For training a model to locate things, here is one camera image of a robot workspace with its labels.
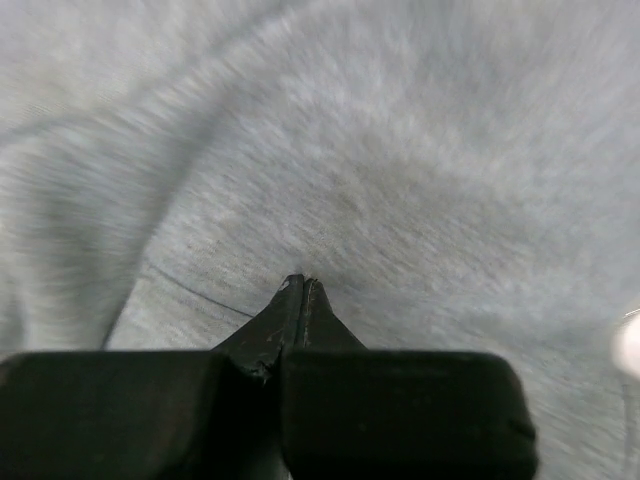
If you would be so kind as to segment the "grey zip-up fleece jacket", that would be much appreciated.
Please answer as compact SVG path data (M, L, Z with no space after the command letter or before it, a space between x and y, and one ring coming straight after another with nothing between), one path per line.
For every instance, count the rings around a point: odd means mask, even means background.
M638 3L2 3L3 352L211 347L293 273L637 478Z

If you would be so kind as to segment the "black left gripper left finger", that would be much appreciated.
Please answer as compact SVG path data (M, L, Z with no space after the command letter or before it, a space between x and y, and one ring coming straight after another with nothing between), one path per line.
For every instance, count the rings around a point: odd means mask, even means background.
M304 279L211 350L14 355L1 365L5 479L284 479L275 378Z

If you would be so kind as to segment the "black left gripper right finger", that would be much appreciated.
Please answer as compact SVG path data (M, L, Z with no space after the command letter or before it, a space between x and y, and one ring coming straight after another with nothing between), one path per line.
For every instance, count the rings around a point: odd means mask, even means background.
M296 479L532 479L536 429L502 357L373 350L308 280L280 370L282 449Z

